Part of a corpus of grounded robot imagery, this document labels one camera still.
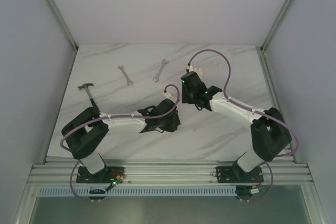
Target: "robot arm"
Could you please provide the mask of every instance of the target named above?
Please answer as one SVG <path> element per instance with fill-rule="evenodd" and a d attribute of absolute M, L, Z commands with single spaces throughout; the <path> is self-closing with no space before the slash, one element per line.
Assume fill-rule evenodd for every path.
<path fill-rule="evenodd" d="M 231 97 L 227 99 L 220 88 L 215 86 L 207 88 L 202 82 L 202 75 L 200 68 L 189 66 L 187 74 L 181 77 L 182 103 L 194 104 L 198 110 L 207 109 L 224 114 L 251 130 L 253 147 L 234 163 L 236 177 L 244 177 L 263 162 L 272 161 L 291 142 L 291 136 L 286 128 L 254 113 L 259 111 L 283 121 L 277 109 L 264 111 Z M 250 108 L 251 111 L 242 109 L 232 101 Z"/>
<path fill-rule="evenodd" d="M 100 154 L 96 151 L 105 135 L 112 133 L 145 133 L 161 129 L 162 131 L 174 132 L 181 124 L 176 108 L 168 115 L 160 118 L 151 118 L 162 115 L 173 109 L 177 98 L 164 93 L 165 99 L 157 106 L 150 106 L 137 110 L 129 115 L 110 115 L 99 111 L 97 105 L 91 100 L 92 107 L 85 109 L 75 119 L 62 129 L 62 135 L 89 122 L 92 119 L 108 117 L 81 128 L 66 138 L 73 157 L 80 160 L 92 175 L 99 174 L 106 167 Z"/>

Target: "wrench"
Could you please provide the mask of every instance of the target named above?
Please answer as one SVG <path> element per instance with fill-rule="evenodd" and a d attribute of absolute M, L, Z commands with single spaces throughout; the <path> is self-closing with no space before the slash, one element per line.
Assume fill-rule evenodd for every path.
<path fill-rule="evenodd" d="M 124 70 L 124 65 L 118 66 L 118 68 L 121 70 L 121 72 L 124 74 L 126 80 L 127 80 L 127 85 L 133 85 L 133 81 L 128 77 L 128 75 L 126 74 L 125 70 Z"/>
<path fill-rule="evenodd" d="M 161 67 L 160 67 L 159 71 L 157 72 L 157 75 L 153 78 L 153 81 L 155 81 L 155 82 L 158 82 L 158 81 L 159 81 L 160 74 L 161 74 L 161 72 L 162 72 L 164 66 L 165 66 L 168 62 L 169 62 L 169 61 L 166 60 L 166 59 L 163 59 L 163 60 L 162 60 Z"/>

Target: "hammer head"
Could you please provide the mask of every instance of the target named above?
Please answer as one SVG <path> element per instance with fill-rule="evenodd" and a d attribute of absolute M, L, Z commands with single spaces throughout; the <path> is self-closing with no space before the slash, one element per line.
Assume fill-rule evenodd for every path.
<path fill-rule="evenodd" d="M 93 83 L 84 83 L 82 86 L 79 86 L 78 89 L 81 90 L 81 89 L 85 89 L 87 88 L 88 86 L 94 86 Z"/>

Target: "hammer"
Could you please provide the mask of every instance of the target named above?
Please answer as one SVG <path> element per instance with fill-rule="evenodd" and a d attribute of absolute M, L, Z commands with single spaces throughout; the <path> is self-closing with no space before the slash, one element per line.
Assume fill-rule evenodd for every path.
<path fill-rule="evenodd" d="M 92 95 L 91 95 L 90 90 L 89 90 L 89 86 L 94 86 L 94 85 L 93 85 L 93 83 L 84 83 L 82 86 L 78 87 L 78 90 L 85 89 L 85 91 L 87 92 L 87 94 L 88 94 L 88 96 L 90 98 L 90 101 L 92 103 L 93 108 L 95 108 L 95 109 L 97 109 L 99 111 L 99 109 L 98 109 L 95 101 L 92 98 Z"/>

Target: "marble surface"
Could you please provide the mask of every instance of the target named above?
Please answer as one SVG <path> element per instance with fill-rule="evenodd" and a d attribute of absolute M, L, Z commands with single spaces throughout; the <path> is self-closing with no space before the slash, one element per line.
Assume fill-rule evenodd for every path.
<path fill-rule="evenodd" d="M 48 156 L 71 157 L 59 146 L 61 129 L 85 108 L 91 106 L 84 90 L 77 86 L 94 83 L 90 87 L 99 109 L 105 113 L 130 113 L 164 99 L 167 84 L 181 90 L 180 77 L 185 73 L 190 57 L 202 49 L 222 52 L 232 66 L 228 94 L 258 108 L 271 106 L 258 55 L 253 45 L 136 45 L 103 44 L 80 45 L 65 97 L 61 106 Z M 169 60 L 159 82 L 157 74 L 162 59 Z M 127 86 L 118 69 L 124 65 L 134 81 Z M 227 77 L 226 62 L 218 55 L 205 52 L 197 56 L 193 66 L 203 69 L 203 81 L 223 88 Z M 103 158 L 111 159 L 208 159 L 233 161 L 251 147 L 249 129 L 243 128 L 224 115 L 180 103 L 177 107 L 181 125 L 174 133 L 109 132 L 98 147 Z"/>

